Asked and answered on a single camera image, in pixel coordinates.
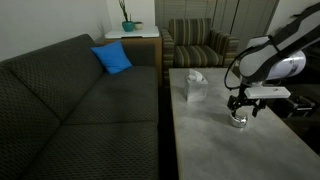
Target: dark carpet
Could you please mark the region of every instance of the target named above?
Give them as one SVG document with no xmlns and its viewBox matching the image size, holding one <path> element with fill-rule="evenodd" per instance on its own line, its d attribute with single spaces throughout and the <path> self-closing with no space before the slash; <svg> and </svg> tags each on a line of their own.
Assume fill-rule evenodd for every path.
<svg viewBox="0 0 320 180">
<path fill-rule="evenodd" d="M 159 175 L 179 179 L 169 88 L 159 88 Z"/>
</svg>

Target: wall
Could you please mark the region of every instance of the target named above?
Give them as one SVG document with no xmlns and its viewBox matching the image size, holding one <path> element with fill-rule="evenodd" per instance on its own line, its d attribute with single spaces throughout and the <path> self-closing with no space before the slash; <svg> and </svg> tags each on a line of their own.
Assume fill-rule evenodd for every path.
<svg viewBox="0 0 320 180">
<path fill-rule="evenodd" d="M 275 33 L 279 28 L 294 20 L 294 18 L 290 18 L 292 15 L 300 14 L 307 7 L 318 2 L 319 0 L 280 0 L 267 34 Z"/>
<path fill-rule="evenodd" d="M 122 29 L 121 23 L 124 16 L 118 0 L 106 0 L 110 14 L 112 29 Z M 142 21 L 144 26 L 155 25 L 154 0 L 126 0 L 128 18 L 131 14 L 132 21 Z"/>
<path fill-rule="evenodd" d="M 1 0 L 0 61 L 87 33 L 111 29 L 105 0 Z"/>
</svg>

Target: table surface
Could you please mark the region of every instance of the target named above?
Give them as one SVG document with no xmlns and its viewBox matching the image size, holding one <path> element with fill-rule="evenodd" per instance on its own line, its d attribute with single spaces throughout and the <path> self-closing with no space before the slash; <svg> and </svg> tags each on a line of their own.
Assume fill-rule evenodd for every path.
<svg viewBox="0 0 320 180">
<path fill-rule="evenodd" d="M 143 38 L 159 37 L 159 30 L 157 26 L 144 26 L 141 30 L 133 30 L 131 32 L 125 32 L 123 29 L 113 29 L 107 34 L 105 34 L 106 39 L 130 38 L 130 37 L 143 37 Z"/>
<path fill-rule="evenodd" d="M 320 158 L 269 108 L 251 116 L 244 128 L 229 124 L 225 68 L 195 69 L 209 83 L 206 100 L 187 102 L 188 69 L 170 69 L 170 88 L 180 179 L 320 179 Z M 229 74 L 230 86 L 239 85 Z"/>
</svg>

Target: green plant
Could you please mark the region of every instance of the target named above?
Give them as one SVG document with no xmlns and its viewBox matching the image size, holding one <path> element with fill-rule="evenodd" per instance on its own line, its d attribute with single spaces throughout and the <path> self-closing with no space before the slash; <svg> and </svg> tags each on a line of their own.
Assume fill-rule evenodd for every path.
<svg viewBox="0 0 320 180">
<path fill-rule="evenodd" d="M 126 19 L 126 22 L 129 22 L 128 21 L 128 14 L 127 14 L 127 11 L 126 11 L 126 3 L 124 0 L 119 0 L 119 5 L 122 9 L 122 12 L 123 12 L 123 16 L 124 18 Z"/>
</svg>

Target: tissue box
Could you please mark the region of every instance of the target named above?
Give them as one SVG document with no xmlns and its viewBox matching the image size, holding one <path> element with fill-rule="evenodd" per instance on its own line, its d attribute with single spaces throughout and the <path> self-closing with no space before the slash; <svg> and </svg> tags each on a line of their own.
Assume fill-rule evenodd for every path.
<svg viewBox="0 0 320 180">
<path fill-rule="evenodd" d="M 185 78 L 185 96 L 188 102 L 204 101 L 208 90 L 208 81 L 203 77 L 202 81 L 192 81 Z"/>
</svg>

